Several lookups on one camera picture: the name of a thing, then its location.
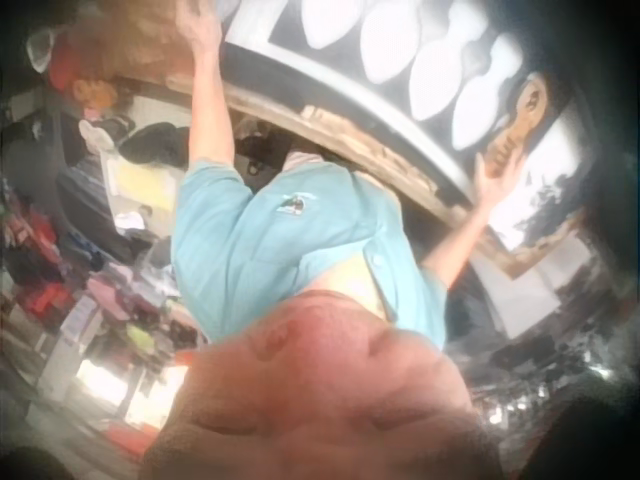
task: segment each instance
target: person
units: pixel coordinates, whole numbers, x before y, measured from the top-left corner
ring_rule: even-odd
[[[441,351],[444,303],[523,160],[490,179],[479,159],[477,206],[419,262],[382,184],[304,149],[254,195],[234,169],[221,26],[208,0],[196,7],[177,3],[195,76],[172,257],[211,345],[142,478],[499,477]]]

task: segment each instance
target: shirt logo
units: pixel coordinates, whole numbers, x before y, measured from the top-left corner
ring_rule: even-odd
[[[305,206],[304,198],[299,195],[294,195],[282,202],[277,212],[300,216],[302,212],[304,212]]]

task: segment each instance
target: hand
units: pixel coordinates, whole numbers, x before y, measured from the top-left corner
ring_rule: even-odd
[[[191,45],[196,61],[207,55],[217,60],[222,43],[222,26],[215,13],[215,0],[176,1],[176,25]]]
[[[522,148],[518,148],[509,158],[502,175],[497,178],[489,178],[484,159],[482,155],[477,154],[475,184],[478,208],[490,212],[507,198],[518,184],[525,163],[526,157],[522,154]]]

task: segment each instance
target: light blue shirt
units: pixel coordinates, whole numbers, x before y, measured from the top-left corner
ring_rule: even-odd
[[[180,189],[173,265],[212,342],[360,252],[389,320],[442,349],[446,289],[418,268],[399,207],[381,188],[322,162],[281,173],[254,195],[231,167],[201,161]]]

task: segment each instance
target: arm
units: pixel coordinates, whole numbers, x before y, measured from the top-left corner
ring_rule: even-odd
[[[189,0],[177,0],[176,23],[193,50],[193,121],[189,163],[209,160],[233,167],[235,144],[231,118],[220,75],[222,29],[211,0],[198,0],[199,12]]]
[[[432,271],[447,289],[455,283],[469,260],[473,248],[489,223],[491,211],[515,188],[524,164],[521,152],[515,152],[502,176],[494,179],[487,177],[482,157],[476,157],[476,208],[458,229],[420,263],[422,268]]]

